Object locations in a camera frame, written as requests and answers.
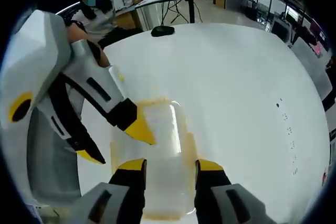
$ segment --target white table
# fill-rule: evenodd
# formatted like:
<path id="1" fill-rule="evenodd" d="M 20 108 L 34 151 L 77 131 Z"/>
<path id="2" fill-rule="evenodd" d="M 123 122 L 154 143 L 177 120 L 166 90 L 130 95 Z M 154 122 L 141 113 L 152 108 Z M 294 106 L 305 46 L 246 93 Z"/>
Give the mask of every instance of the white table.
<path id="1" fill-rule="evenodd" d="M 300 219 L 329 165 L 325 113 L 312 80 L 275 35 L 229 24 L 145 32 L 105 50 L 130 98 L 167 97 L 185 112 L 202 158 L 222 165 L 277 222 Z M 110 126 L 86 102 L 82 118 L 107 164 L 78 157 L 83 193 L 111 177 Z"/>

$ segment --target white tabletop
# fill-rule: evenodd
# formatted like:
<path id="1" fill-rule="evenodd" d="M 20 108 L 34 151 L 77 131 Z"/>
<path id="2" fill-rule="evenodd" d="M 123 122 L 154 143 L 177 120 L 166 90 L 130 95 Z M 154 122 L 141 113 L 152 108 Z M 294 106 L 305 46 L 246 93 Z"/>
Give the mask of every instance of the white tabletop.
<path id="1" fill-rule="evenodd" d="M 184 110 L 202 158 L 222 165 L 276 222 L 302 217 L 329 165 L 325 113 L 312 80 L 275 35 L 229 24 L 175 26 L 105 48 L 135 101 L 166 97 Z M 85 102 L 82 119 L 106 165 L 78 157 L 82 193 L 111 177 L 111 127 Z"/>

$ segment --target black computer mouse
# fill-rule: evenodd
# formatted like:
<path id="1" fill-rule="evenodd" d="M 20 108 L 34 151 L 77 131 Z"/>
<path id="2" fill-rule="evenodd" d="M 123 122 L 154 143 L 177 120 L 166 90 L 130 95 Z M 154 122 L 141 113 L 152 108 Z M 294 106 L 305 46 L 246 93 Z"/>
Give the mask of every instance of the black computer mouse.
<path id="1" fill-rule="evenodd" d="M 153 28 L 151 35 L 153 37 L 161 37 L 165 35 L 170 35 L 175 32 L 175 28 L 171 26 L 156 26 Z"/>

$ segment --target clear plastic container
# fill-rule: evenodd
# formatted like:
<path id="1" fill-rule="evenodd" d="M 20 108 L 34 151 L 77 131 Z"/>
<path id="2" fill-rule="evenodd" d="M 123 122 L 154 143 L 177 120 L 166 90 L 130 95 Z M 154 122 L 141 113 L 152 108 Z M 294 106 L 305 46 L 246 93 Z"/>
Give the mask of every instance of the clear plastic container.
<path id="1" fill-rule="evenodd" d="M 194 210 L 197 151 L 180 105 L 174 101 L 144 101 L 144 115 L 156 144 L 136 141 L 112 129 L 113 173 L 122 163 L 147 159 L 145 207 L 142 219 L 179 220 Z"/>

